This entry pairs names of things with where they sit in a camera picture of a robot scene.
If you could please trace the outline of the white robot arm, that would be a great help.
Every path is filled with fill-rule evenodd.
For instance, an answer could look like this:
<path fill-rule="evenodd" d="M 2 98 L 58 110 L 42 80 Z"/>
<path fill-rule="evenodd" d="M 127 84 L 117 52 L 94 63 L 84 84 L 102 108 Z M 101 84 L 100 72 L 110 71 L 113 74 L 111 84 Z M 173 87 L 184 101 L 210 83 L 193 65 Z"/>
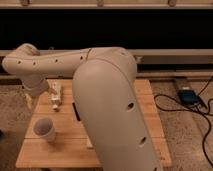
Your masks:
<path fill-rule="evenodd" d="M 104 171 L 163 171 L 140 108 L 137 64 L 122 47 L 42 55 L 23 44 L 2 61 L 31 96 L 49 88 L 49 75 L 73 78 L 73 100 Z"/>

